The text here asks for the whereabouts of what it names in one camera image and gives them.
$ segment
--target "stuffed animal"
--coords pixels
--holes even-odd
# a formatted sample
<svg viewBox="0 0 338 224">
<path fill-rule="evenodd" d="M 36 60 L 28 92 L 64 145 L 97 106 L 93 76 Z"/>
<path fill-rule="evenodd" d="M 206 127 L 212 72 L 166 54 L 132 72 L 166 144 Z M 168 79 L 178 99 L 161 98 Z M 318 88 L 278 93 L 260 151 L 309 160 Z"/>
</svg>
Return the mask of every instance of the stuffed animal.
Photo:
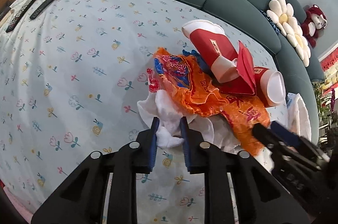
<svg viewBox="0 0 338 224">
<path fill-rule="evenodd" d="M 308 41 L 303 36 L 303 31 L 293 17 L 293 7 L 286 4 L 285 0 L 271 0 L 269 2 L 270 10 L 266 14 L 272 19 L 273 23 L 280 29 L 281 34 L 285 36 L 292 47 L 295 48 L 299 58 L 303 61 L 305 67 L 309 66 L 311 57 Z"/>
<path fill-rule="evenodd" d="M 324 29 L 327 25 L 326 17 L 323 11 L 317 5 L 313 5 L 306 11 L 306 20 L 302 23 L 301 29 L 304 36 L 308 39 L 312 47 L 316 46 L 316 40 L 318 39 L 318 33 Z"/>
</svg>

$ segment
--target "bedsheet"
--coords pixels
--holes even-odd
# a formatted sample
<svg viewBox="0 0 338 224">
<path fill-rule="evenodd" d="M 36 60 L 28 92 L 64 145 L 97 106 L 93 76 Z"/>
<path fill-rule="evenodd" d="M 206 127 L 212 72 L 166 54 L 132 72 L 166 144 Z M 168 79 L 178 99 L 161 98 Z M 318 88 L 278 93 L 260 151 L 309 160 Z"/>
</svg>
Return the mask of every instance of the bedsheet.
<svg viewBox="0 0 338 224">
<path fill-rule="evenodd" d="M 31 212 L 92 151 L 117 151 L 147 128 L 136 106 L 146 69 L 158 47 L 194 49 L 183 23 L 219 24 L 236 50 L 241 40 L 255 65 L 276 70 L 250 37 L 174 0 L 56 0 L 31 21 L 43 1 L 13 32 L 10 20 L 0 29 L 0 179 Z M 286 104 L 268 111 L 287 124 Z M 267 151 L 259 161 L 271 167 Z M 154 171 L 137 175 L 137 198 L 139 223 L 204 223 L 203 175 L 187 173 L 181 147 L 158 150 Z"/>
</svg>

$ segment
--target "pile of clothes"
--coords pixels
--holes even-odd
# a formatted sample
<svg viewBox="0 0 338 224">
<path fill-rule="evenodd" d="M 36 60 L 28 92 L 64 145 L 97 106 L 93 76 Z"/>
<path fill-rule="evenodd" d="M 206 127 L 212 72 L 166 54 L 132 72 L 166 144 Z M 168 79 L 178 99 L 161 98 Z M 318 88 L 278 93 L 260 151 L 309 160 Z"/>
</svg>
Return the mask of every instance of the pile of clothes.
<svg viewBox="0 0 338 224">
<path fill-rule="evenodd" d="M 183 34 L 197 51 L 171 55 L 159 48 L 154 69 L 148 69 L 149 95 L 138 102 L 143 121 L 150 127 L 159 117 L 157 145 L 179 146 L 179 123 L 186 116 L 189 127 L 204 140 L 235 152 L 238 145 L 256 156 L 263 145 L 251 129 L 255 123 L 268 127 L 266 107 L 285 100 L 283 76 L 278 71 L 254 67 L 249 50 L 239 41 L 238 53 L 217 24 L 193 20 L 182 26 Z"/>
</svg>

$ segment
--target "blue fabric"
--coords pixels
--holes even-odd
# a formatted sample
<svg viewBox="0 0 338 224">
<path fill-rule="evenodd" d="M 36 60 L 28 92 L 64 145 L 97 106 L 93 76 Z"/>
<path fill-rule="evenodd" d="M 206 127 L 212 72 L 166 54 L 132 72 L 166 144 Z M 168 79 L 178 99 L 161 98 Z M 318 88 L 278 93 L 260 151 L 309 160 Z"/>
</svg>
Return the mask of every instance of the blue fabric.
<svg viewBox="0 0 338 224">
<path fill-rule="evenodd" d="M 273 30 L 276 32 L 276 34 L 278 35 L 281 31 L 279 30 L 279 28 L 273 23 L 272 19 L 263 11 L 260 10 L 260 12 L 263 14 L 263 16 L 268 20 L 268 22 L 271 24 L 271 26 L 273 27 Z"/>
</svg>

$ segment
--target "white towel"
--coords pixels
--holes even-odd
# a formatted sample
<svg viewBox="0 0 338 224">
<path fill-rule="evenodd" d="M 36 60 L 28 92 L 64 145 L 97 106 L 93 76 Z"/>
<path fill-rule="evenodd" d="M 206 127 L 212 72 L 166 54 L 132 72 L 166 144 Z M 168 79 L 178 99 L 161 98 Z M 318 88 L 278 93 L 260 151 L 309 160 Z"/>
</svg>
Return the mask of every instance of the white towel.
<svg viewBox="0 0 338 224">
<path fill-rule="evenodd" d="M 311 141 L 308 110 L 300 94 L 288 93 L 288 130 Z"/>
</svg>

